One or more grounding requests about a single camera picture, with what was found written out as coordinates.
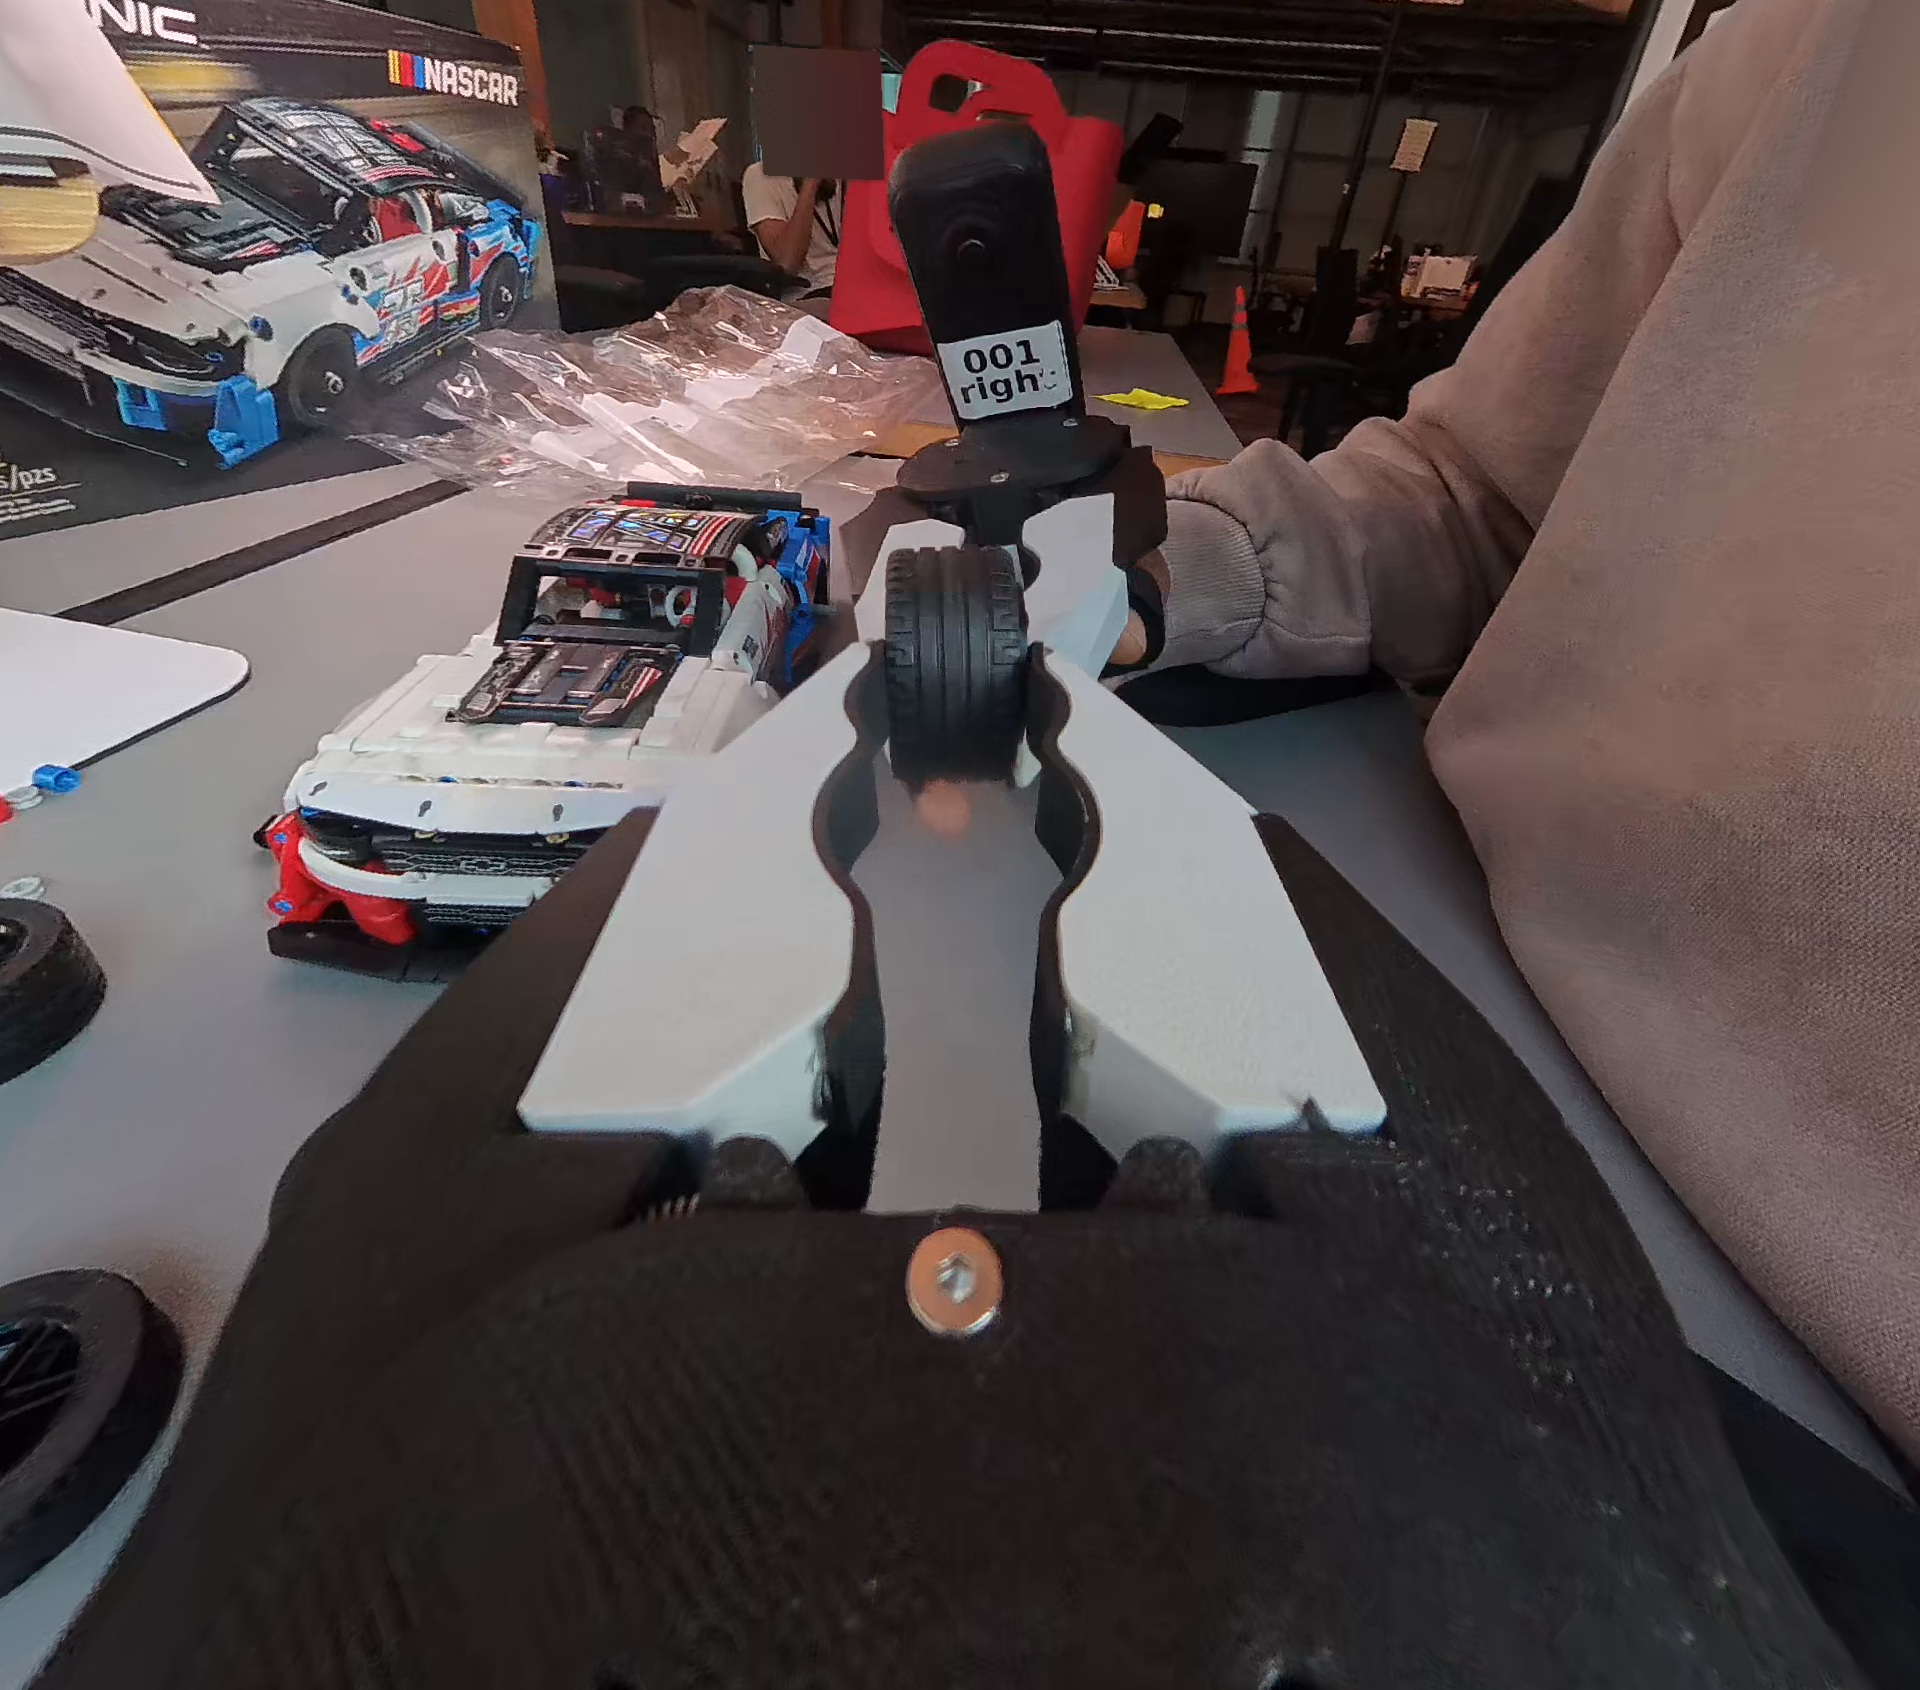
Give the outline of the instruction booklet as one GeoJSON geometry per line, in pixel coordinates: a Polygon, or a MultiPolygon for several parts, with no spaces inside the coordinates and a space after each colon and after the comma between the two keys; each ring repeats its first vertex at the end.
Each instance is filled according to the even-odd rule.
{"type": "Polygon", "coordinates": [[[2,160],[6,176],[220,202],[80,0],[2,0],[2,160]]]}

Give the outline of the toy brick race car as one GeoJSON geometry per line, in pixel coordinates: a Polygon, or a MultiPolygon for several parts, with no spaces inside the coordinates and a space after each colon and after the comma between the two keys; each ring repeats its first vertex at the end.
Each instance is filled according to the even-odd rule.
{"type": "Polygon", "coordinates": [[[274,958],[440,982],[820,662],[832,522],[632,482],[546,518],[498,618],[320,738],[254,832],[274,958]]]}

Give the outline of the background grey table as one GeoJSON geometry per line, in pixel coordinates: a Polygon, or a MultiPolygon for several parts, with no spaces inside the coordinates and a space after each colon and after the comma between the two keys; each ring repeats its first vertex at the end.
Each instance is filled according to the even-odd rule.
{"type": "Polygon", "coordinates": [[[1166,460],[1170,474],[1224,464],[1240,452],[1240,438],[1170,334],[1088,324],[1078,336],[1078,356],[1092,414],[1128,426],[1138,446],[1166,460]],[[1138,416],[1090,402],[1092,392],[1132,386],[1188,396],[1192,406],[1138,416]]]}

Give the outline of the person's right forearm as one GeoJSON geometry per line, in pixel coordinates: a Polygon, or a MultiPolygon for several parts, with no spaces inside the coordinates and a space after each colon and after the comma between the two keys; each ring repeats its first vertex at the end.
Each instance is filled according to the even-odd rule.
{"type": "Polygon", "coordinates": [[[1172,478],[1154,668],[1458,668],[1512,582],[1676,256],[1668,202],[1592,186],[1398,420],[1172,478]]]}

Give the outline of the black rubber toy tyre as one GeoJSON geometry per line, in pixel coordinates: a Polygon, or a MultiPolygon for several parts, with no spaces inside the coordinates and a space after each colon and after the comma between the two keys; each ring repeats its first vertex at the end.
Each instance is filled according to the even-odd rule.
{"type": "Polygon", "coordinates": [[[2,898],[2,1084],[60,1054],[106,992],[98,956],[64,910],[2,898]]]}
{"type": "Polygon", "coordinates": [[[82,1348],[50,1428],[2,1462],[2,1590],[70,1548],[116,1500],[162,1436],[180,1396],[182,1344],[168,1314],[112,1270],[50,1270],[2,1288],[2,1322],[46,1312],[82,1348]]]}
{"type": "Polygon", "coordinates": [[[1028,628],[1004,546],[892,550],[882,584],[890,766],[910,792],[1012,778],[1026,720],[1028,628]]]}

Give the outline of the black toy wheel rim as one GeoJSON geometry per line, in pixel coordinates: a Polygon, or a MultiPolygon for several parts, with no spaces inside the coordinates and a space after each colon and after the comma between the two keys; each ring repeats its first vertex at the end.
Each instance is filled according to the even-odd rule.
{"type": "Polygon", "coordinates": [[[2,1320],[2,1462],[30,1454],[68,1402],[84,1348],[60,1316],[28,1312],[2,1320]]]}

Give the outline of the red large board shape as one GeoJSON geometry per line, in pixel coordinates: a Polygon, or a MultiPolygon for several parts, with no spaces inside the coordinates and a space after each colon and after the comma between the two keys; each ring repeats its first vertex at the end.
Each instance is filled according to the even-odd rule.
{"type": "MultiPolygon", "coordinates": [[[[928,138],[988,118],[1020,118],[1042,138],[1058,200],[1070,324],[1092,306],[1098,254],[1110,232],[1124,132],[1106,118],[1072,116],[1044,68],[960,38],[922,46],[902,70],[896,106],[882,118],[882,166],[928,138]]],[[[932,342],[894,232],[886,182],[844,188],[828,322],[884,352],[930,356],[932,342]]]]}

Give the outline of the black toy set box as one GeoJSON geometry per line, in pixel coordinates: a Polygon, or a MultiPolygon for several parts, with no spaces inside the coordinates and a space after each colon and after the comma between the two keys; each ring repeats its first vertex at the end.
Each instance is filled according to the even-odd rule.
{"type": "Polygon", "coordinates": [[[516,48],[344,0],[78,0],[212,204],[102,190],[2,276],[2,536],[386,462],[482,334],[560,326],[516,48]]]}

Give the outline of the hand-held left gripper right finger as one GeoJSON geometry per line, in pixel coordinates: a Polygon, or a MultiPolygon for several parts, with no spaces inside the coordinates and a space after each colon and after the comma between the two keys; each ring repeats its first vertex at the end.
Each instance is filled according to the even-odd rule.
{"type": "Polygon", "coordinates": [[[1030,658],[1046,1166],[1176,1140],[1380,1132],[1386,1104],[1252,806],[1052,648],[1030,658]]]}

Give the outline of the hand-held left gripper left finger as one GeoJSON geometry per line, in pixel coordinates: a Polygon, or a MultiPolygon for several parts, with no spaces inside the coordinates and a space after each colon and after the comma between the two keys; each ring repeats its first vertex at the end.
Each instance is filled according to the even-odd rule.
{"type": "Polygon", "coordinates": [[[674,790],[528,1078],[534,1132],[866,1136],[886,1076],[872,910],[882,650],[844,648],[674,790]]]}

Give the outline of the white book stand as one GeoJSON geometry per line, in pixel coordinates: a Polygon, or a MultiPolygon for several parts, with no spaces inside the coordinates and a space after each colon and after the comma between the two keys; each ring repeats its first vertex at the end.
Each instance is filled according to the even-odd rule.
{"type": "MultiPolygon", "coordinates": [[[[224,328],[176,334],[160,316],[176,296],[158,272],[88,256],[102,224],[100,188],[82,172],[4,172],[4,336],[64,368],[124,384],[228,382],[238,348],[224,328]]],[[[4,608],[4,796],[38,790],[36,766],[92,762],[224,702],[248,684],[228,646],[4,608]]]]}

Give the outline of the clear plastic bag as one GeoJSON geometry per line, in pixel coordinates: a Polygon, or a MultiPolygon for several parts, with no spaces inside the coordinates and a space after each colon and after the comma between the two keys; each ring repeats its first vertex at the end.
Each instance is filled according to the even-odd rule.
{"type": "Polygon", "coordinates": [[[350,434],[474,488],[794,492],[906,426],[948,426],[930,360],[874,354],[806,310],[712,286],[610,330],[486,332],[430,382],[362,402],[350,434]]]}

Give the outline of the person in beige hoodie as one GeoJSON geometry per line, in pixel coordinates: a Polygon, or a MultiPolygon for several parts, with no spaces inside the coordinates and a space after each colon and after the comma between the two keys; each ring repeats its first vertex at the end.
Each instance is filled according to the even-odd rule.
{"type": "Polygon", "coordinates": [[[1916,0],[1742,0],[1672,262],[1432,722],[1506,946],[1648,1162],[1916,1456],[1916,0]]]}

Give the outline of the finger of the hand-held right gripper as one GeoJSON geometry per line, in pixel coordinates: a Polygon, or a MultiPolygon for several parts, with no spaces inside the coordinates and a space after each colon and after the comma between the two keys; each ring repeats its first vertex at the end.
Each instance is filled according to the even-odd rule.
{"type": "Polygon", "coordinates": [[[958,548],[966,542],[960,526],[944,520],[890,520],[876,534],[876,550],[868,562],[868,576],[854,604],[858,642],[878,646],[886,640],[888,574],[900,552],[958,548]]]}
{"type": "Polygon", "coordinates": [[[1026,644],[1094,682],[1132,612],[1114,544],[1116,500],[1110,494],[1056,502],[1020,530],[1020,546],[1038,564],[1022,592],[1026,644]]]}

